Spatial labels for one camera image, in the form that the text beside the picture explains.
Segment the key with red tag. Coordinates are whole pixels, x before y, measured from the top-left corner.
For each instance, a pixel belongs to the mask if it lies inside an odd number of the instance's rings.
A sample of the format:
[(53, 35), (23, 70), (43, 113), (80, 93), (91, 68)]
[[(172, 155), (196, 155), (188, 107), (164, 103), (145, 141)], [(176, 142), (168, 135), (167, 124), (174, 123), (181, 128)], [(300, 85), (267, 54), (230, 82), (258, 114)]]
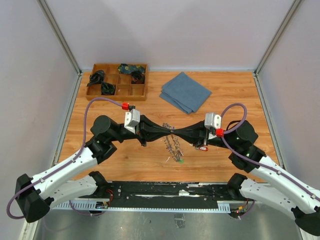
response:
[(208, 151), (208, 147), (207, 146), (200, 146), (200, 147), (195, 147), (196, 150), (199, 150), (199, 151), (204, 151), (204, 152), (207, 152)]

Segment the metal disc with keyrings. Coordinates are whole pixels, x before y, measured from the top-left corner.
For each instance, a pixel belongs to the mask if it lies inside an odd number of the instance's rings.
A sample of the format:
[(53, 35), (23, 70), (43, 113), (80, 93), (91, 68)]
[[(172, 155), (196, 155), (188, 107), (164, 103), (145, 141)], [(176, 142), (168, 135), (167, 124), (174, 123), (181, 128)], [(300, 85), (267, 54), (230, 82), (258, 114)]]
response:
[(164, 143), (167, 151), (172, 155), (175, 162), (179, 163), (180, 159), (184, 159), (181, 145), (177, 136), (171, 134), (164, 137)]

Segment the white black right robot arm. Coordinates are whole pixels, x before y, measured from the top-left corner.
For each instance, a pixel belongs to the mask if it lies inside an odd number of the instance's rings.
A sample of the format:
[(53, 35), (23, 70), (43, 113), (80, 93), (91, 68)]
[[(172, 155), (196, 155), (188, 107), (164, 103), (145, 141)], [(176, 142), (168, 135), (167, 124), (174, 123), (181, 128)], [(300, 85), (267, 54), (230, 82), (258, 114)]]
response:
[(226, 188), (230, 199), (244, 197), (259, 201), (288, 214), (310, 235), (320, 235), (320, 191), (293, 176), (255, 146), (258, 134), (247, 120), (231, 121), (226, 130), (220, 123), (201, 121), (170, 133), (195, 147), (211, 145), (230, 150), (229, 159), (236, 168), (270, 185), (258, 186), (252, 179), (234, 174)]

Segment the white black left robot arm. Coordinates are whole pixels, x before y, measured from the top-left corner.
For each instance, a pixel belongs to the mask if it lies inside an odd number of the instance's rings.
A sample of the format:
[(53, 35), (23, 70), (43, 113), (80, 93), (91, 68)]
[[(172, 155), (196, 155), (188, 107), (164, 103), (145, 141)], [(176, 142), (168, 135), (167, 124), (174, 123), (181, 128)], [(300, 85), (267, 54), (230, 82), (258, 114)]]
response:
[(132, 111), (126, 113), (122, 124), (101, 115), (95, 119), (90, 131), (92, 138), (84, 141), (72, 156), (41, 173), (33, 176), (22, 174), (17, 178), (13, 200), (22, 212), (22, 219), (33, 223), (43, 218), (51, 208), (77, 197), (103, 197), (107, 193), (107, 185), (100, 173), (89, 174), (77, 181), (70, 180), (111, 157), (117, 150), (114, 142), (137, 139), (145, 146), (173, 133), (145, 115), (134, 116)]

